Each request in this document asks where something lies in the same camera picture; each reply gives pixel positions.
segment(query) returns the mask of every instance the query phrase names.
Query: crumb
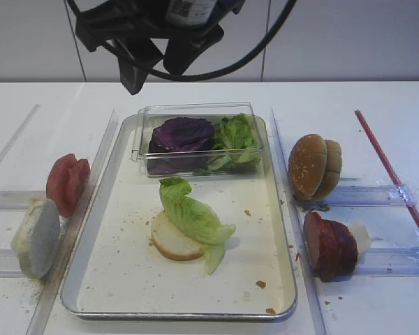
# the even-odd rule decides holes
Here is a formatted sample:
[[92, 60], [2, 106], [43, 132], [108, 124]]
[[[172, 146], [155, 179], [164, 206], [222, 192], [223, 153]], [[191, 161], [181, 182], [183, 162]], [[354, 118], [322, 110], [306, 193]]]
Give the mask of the crumb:
[[264, 289], [265, 286], [267, 286], [267, 283], [265, 281], [256, 281], [256, 285]]

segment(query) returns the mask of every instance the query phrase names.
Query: red stick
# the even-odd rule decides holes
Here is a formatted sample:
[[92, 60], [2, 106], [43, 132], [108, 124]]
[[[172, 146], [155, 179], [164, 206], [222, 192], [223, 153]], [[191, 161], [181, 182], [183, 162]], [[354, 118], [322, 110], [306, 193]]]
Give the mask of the red stick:
[[[360, 122], [360, 124], [362, 125], [363, 129], [365, 130], [365, 133], [368, 136], [369, 141], [371, 142], [371, 144], [374, 147], [374, 150], [376, 151], [378, 157], [380, 158], [383, 166], [385, 167], [386, 171], [388, 172], [393, 184], [396, 185], [396, 186], [402, 185], [399, 177], [397, 176], [396, 172], [392, 168], [392, 166], [390, 164], [390, 161], [386, 157], [386, 155], [383, 152], [381, 146], [378, 144], [377, 139], [374, 137], [374, 134], [372, 133], [371, 128], [368, 126], [368, 123], [365, 121], [365, 118], [363, 117], [361, 111], [356, 110], [355, 115], [356, 115], [358, 121]], [[412, 204], [408, 204], [406, 199], [404, 199], [404, 201], [406, 203], [406, 208], [410, 212], [411, 216], [413, 217], [414, 222], [416, 222], [416, 225], [419, 228], [419, 212], [416, 209], [416, 206], [412, 205]]]

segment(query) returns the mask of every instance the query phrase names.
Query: sausage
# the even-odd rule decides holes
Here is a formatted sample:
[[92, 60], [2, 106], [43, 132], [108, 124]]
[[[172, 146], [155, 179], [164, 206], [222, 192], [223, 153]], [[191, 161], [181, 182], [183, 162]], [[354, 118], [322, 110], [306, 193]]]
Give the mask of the sausage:
[[322, 281], [329, 281], [336, 276], [340, 258], [332, 225], [311, 212], [304, 218], [303, 230], [312, 269]]
[[358, 260], [357, 242], [343, 223], [311, 212], [304, 218], [303, 233], [311, 267], [322, 281], [352, 274]]
[[338, 244], [339, 266], [337, 276], [352, 274], [358, 259], [357, 242], [349, 229], [340, 222], [330, 221]]

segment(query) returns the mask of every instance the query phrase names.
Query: metal tray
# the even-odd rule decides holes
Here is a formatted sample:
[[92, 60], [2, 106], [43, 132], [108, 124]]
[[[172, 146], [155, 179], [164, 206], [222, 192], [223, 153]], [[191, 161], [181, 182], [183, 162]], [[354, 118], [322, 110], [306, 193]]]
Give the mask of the metal tray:
[[[295, 277], [265, 123], [256, 121], [265, 145], [257, 173], [187, 178], [191, 196], [237, 226], [219, 268], [203, 276], [201, 260], [174, 262], [149, 245], [149, 221], [163, 209], [159, 180], [141, 174], [142, 162], [131, 160], [139, 129], [136, 115], [126, 119], [61, 290], [64, 307], [92, 320], [290, 317], [297, 301]], [[261, 289], [257, 281], [267, 286]]]

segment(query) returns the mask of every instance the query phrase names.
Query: bread slice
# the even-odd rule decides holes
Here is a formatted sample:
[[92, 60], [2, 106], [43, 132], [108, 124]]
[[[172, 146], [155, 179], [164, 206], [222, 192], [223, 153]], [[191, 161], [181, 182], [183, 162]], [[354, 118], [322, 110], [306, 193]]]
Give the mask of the bread slice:
[[56, 256], [60, 233], [59, 212], [54, 201], [39, 200], [28, 208], [11, 242], [25, 276], [41, 279], [48, 273]]
[[161, 255], [171, 260], [195, 260], [203, 256], [203, 246], [183, 234], [164, 211], [152, 221], [151, 240]]
[[325, 199], [334, 190], [334, 188], [337, 187], [340, 180], [342, 166], [340, 144], [332, 140], [325, 140], [325, 143], [328, 148], [326, 169], [320, 187], [311, 197], [311, 201]]
[[288, 172], [298, 200], [309, 200], [318, 190], [327, 159], [328, 148], [320, 135], [305, 135], [295, 143], [288, 160]]

